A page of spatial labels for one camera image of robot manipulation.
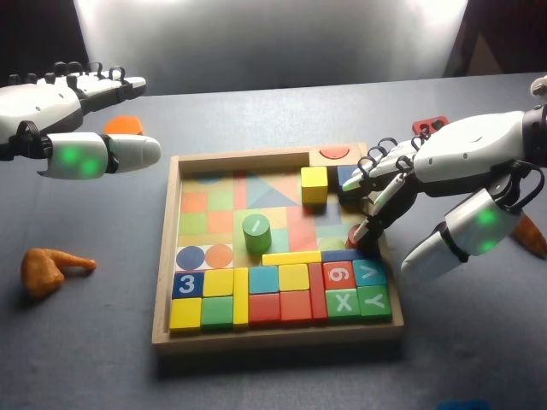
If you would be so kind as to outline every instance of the yellow cube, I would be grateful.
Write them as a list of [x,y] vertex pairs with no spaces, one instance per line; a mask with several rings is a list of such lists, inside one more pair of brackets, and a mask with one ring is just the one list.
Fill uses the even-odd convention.
[[233,294],[233,269],[205,271],[203,296],[230,296]]
[[279,290],[308,290],[308,265],[281,265],[279,267]]
[[202,298],[173,299],[171,302],[170,331],[199,329],[202,321]]
[[239,267],[233,270],[233,323],[249,323],[249,268]]
[[326,203],[328,179],[326,167],[304,167],[301,171],[302,203],[317,205]]

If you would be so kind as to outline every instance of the green square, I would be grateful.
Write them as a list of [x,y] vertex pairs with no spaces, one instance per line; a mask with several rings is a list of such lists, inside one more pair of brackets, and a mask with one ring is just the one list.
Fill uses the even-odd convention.
[[208,211],[231,211],[233,209],[233,190],[212,190],[207,193]]
[[233,323],[233,296],[204,297],[202,301],[202,326],[223,327]]
[[360,315],[356,289],[326,290],[325,295],[330,319],[355,318]]
[[387,286],[362,286],[357,288],[361,316],[374,318],[390,318],[390,298],[387,295]]
[[289,232],[286,229],[272,229],[272,245],[267,254],[284,254],[291,252],[289,250]]
[[207,233],[207,214],[180,214],[179,235],[201,235]]

